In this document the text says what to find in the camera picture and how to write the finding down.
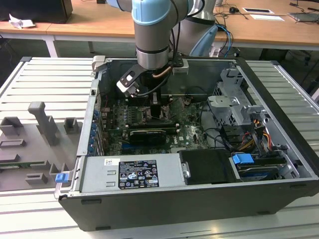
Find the table leg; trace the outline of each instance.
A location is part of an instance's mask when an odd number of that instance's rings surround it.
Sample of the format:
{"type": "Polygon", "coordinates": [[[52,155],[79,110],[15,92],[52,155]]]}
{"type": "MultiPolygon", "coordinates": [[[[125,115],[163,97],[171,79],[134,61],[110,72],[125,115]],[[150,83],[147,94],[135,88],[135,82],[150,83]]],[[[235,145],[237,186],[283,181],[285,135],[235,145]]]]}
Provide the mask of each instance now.
{"type": "Polygon", "coordinates": [[[43,37],[43,40],[45,41],[46,46],[49,50],[50,57],[60,57],[60,53],[56,46],[56,41],[54,41],[54,37],[47,35],[43,37]]]}
{"type": "Polygon", "coordinates": [[[93,42],[92,41],[88,41],[88,44],[89,44],[90,53],[95,53],[94,47],[93,47],[93,42]]]}

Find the floor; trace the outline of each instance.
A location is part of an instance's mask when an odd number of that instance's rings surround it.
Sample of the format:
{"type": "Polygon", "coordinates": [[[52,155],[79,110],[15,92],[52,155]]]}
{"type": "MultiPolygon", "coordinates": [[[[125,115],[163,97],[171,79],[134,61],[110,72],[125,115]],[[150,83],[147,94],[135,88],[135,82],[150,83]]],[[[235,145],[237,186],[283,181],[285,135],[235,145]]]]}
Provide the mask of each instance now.
{"type": "MultiPolygon", "coordinates": [[[[22,56],[49,57],[45,42],[42,40],[12,39],[9,44],[3,43],[0,48],[0,85],[7,79],[11,71],[22,56]]],[[[93,57],[94,55],[106,55],[108,57],[134,57],[135,45],[133,43],[94,42],[95,53],[89,52],[87,42],[58,41],[58,49],[61,57],[93,57]]],[[[258,60],[262,50],[258,48],[233,48],[230,52],[239,52],[246,60],[258,60]]],[[[298,82],[302,82],[307,72],[319,60],[319,52],[309,52],[310,61],[306,63],[308,55],[301,51],[269,50],[265,60],[277,60],[285,70],[298,82]]],[[[319,64],[308,75],[303,87],[319,75],[319,64]]]]}

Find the white paper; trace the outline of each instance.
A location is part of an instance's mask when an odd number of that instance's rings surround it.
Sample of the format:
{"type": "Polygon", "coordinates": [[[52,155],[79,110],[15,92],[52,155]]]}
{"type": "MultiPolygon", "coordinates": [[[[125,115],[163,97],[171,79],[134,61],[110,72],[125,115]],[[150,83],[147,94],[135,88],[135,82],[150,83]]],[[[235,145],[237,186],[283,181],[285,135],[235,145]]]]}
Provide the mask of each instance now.
{"type": "Polygon", "coordinates": [[[120,160],[121,160],[120,158],[105,158],[105,159],[104,159],[104,165],[105,165],[105,166],[119,165],[120,160]]]}
{"type": "Polygon", "coordinates": [[[11,14],[9,14],[9,16],[10,16],[9,23],[16,28],[22,29],[23,27],[35,26],[32,20],[21,20],[21,19],[15,18],[11,14]]]}
{"type": "Polygon", "coordinates": [[[279,16],[250,14],[255,20],[285,21],[279,16]]]}

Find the metal bracket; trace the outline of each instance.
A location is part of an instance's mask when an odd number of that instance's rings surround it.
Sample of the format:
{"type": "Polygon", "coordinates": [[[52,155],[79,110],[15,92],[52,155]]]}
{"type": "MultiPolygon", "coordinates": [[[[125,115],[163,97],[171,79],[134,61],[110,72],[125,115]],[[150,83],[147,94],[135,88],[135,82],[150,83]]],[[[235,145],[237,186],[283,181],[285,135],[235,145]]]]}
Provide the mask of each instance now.
{"type": "Polygon", "coordinates": [[[186,59],[183,59],[183,66],[173,67],[173,75],[180,74],[180,73],[188,74],[188,70],[189,70],[188,61],[186,59]]]}

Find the blue latch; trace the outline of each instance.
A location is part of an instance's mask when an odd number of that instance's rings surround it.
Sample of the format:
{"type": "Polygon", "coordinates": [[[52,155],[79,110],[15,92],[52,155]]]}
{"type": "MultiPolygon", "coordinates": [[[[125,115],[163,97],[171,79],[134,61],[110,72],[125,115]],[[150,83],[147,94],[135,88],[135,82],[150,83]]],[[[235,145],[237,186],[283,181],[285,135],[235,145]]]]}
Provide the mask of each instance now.
{"type": "Polygon", "coordinates": [[[250,153],[236,153],[233,157],[234,163],[254,163],[254,159],[250,153]]]}
{"type": "Polygon", "coordinates": [[[69,173],[58,173],[55,176],[56,183],[67,183],[69,182],[69,173]]]}

